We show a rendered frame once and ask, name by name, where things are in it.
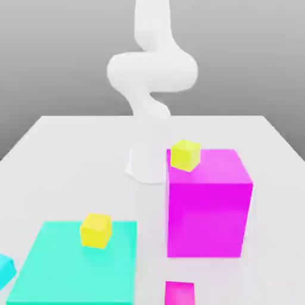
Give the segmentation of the small yellow cube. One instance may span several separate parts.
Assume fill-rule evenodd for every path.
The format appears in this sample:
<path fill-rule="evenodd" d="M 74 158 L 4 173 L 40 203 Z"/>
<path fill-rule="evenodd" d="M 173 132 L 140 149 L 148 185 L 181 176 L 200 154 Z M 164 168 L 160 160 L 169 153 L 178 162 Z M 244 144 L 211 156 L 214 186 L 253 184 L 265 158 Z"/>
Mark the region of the small yellow cube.
<path fill-rule="evenodd" d="M 89 213 L 80 226 L 81 243 L 85 247 L 104 249 L 112 234 L 111 217 Z"/>
<path fill-rule="evenodd" d="M 182 139 L 171 147 L 170 165 L 186 172 L 193 171 L 201 161 L 201 144 Z"/>

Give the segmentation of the small magenta cube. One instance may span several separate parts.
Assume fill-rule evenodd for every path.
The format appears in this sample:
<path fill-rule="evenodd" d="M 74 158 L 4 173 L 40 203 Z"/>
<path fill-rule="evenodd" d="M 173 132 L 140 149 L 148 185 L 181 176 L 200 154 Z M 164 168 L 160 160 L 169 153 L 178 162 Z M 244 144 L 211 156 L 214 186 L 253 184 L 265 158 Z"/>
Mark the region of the small magenta cube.
<path fill-rule="evenodd" d="M 166 281 L 164 305 L 195 305 L 194 283 Z"/>

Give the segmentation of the small cyan cube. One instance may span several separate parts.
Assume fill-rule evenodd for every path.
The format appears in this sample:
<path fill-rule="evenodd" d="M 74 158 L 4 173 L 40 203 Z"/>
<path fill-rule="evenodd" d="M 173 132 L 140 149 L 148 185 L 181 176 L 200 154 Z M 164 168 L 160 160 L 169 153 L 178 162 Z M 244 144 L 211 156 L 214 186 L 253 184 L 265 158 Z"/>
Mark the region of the small cyan cube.
<path fill-rule="evenodd" d="M 4 254 L 0 254 L 0 290 L 15 276 L 14 260 Z"/>

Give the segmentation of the large magenta box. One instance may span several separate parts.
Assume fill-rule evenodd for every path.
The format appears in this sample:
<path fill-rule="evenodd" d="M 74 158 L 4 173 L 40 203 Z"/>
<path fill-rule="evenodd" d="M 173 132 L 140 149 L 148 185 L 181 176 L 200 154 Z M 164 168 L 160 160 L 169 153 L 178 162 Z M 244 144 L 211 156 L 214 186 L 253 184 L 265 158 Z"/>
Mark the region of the large magenta box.
<path fill-rule="evenodd" d="M 191 172 L 168 164 L 168 257 L 240 257 L 252 190 L 232 149 L 203 149 Z"/>

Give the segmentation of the large turquoise box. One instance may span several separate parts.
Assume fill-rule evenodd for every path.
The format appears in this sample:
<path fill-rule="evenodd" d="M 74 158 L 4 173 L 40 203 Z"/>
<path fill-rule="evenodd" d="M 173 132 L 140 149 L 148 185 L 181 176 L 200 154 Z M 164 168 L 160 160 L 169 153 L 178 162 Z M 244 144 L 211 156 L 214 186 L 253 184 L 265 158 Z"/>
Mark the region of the large turquoise box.
<path fill-rule="evenodd" d="M 115 221 L 104 249 L 84 247 L 79 221 L 45 222 L 6 305 L 134 305 L 137 223 Z"/>

